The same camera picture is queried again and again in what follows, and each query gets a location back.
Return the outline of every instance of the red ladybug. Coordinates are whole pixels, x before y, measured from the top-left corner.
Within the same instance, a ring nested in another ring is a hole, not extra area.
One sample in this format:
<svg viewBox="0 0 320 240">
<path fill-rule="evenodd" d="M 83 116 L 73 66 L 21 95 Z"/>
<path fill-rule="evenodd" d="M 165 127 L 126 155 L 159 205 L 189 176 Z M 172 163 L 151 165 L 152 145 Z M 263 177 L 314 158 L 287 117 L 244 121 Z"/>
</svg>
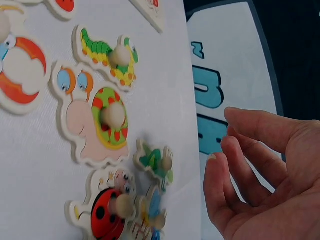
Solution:
<svg viewBox="0 0 320 240">
<path fill-rule="evenodd" d="M 91 212 L 91 228 L 97 240 L 118 240 L 123 233 L 126 220 L 108 211 L 110 199 L 116 199 L 121 194 L 119 190 L 108 188 L 96 197 Z"/>
<path fill-rule="evenodd" d="M 66 12 L 72 12 L 75 9 L 74 0 L 55 0 L 55 2 Z"/>
</svg>

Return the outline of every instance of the cartoon eye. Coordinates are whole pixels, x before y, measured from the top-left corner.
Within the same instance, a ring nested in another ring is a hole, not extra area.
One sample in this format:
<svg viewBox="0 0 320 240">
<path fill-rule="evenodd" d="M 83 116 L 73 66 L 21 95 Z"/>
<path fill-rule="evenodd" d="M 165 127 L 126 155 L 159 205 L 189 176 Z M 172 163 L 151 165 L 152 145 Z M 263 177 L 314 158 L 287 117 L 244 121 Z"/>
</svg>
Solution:
<svg viewBox="0 0 320 240">
<path fill-rule="evenodd" d="M 133 53 L 136 51 L 136 46 L 131 40 L 129 40 L 129 47 Z"/>
<path fill-rule="evenodd" d="M 70 75 L 66 70 L 63 69 L 58 73 L 57 84 L 65 93 L 70 89 Z"/>
<path fill-rule="evenodd" d="M 7 39 L 3 43 L 9 50 L 13 49 L 15 45 L 17 44 L 17 38 L 13 36 L 12 34 L 9 34 Z"/>
<path fill-rule="evenodd" d="M 130 194 L 130 192 L 131 192 L 131 185 L 130 185 L 130 183 L 126 183 L 125 185 L 124 185 L 124 193 L 125 194 Z"/>
<path fill-rule="evenodd" d="M 90 73 L 82 71 L 78 76 L 77 85 L 82 91 L 90 94 L 94 88 L 94 78 Z"/>
<path fill-rule="evenodd" d="M 85 73 L 80 73 L 78 76 L 78 81 L 77 81 L 78 87 L 82 90 L 85 91 L 88 87 L 88 78 Z"/>
<path fill-rule="evenodd" d="M 122 176 L 123 176 L 123 179 L 125 180 L 125 181 L 128 181 L 129 180 L 129 174 L 127 173 L 127 172 L 123 172 L 123 174 L 122 174 Z"/>
</svg>

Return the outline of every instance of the fingernail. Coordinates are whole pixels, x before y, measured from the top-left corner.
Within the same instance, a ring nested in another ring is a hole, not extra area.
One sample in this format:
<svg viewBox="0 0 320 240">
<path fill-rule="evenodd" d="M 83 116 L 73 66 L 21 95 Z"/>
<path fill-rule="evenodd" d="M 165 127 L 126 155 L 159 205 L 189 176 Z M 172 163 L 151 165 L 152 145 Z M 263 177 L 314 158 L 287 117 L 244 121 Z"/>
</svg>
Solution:
<svg viewBox="0 0 320 240">
<path fill-rule="evenodd" d="M 239 110 L 240 108 L 233 107 L 233 106 L 228 106 L 225 108 L 225 110 Z"/>
<path fill-rule="evenodd" d="M 215 160 L 215 159 L 217 159 L 217 157 L 214 154 L 211 154 L 211 155 L 208 156 L 208 161 L 209 160 Z"/>
</svg>

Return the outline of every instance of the snail eye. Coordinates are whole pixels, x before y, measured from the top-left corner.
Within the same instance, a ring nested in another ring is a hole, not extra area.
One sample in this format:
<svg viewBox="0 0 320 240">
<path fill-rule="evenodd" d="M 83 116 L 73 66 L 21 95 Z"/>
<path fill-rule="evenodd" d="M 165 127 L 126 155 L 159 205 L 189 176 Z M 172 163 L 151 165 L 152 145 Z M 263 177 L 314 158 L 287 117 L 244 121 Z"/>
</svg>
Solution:
<svg viewBox="0 0 320 240">
<path fill-rule="evenodd" d="M 70 89 L 70 75 L 66 70 L 61 70 L 57 76 L 57 85 L 63 92 Z"/>
<path fill-rule="evenodd" d="M 128 181 L 129 180 L 129 174 L 127 173 L 127 172 L 123 172 L 123 174 L 122 174 L 122 176 L 123 176 L 123 179 L 125 180 L 125 181 Z"/>
<path fill-rule="evenodd" d="M 124 185 L 124 194 L 130 194 L 130 192 L 131 192 L 131 185 L 127 182 Z"/>
<path fill-rule="evenodd" d="M 80 73 L 80 75 L 78 76 L 77 84 L 82 91 L 86 91 L 88 87 L 88 78 L 85 73 Z"/>
</svg>

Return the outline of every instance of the green leaf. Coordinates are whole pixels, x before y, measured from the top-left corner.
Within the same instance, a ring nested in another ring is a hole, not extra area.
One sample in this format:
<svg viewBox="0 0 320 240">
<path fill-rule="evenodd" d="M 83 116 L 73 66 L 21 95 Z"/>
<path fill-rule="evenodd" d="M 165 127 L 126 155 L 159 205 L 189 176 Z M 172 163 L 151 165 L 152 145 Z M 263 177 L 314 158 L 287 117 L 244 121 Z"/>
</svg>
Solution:
<svg viewBox="0 0 320 240">
<path fill-rule="evenodd" d="M 174 171 L 169 170 L 166 174 L 166 178 L 170 184 L 174 182 Z"/>
<path fill-rule="evenodd" d="M 147 156 L 150 156 L 152 153 L 151 149 L 146 144 L 143 144 L 143 150 L 145 151 L 145 155 Z"/>
</svg>

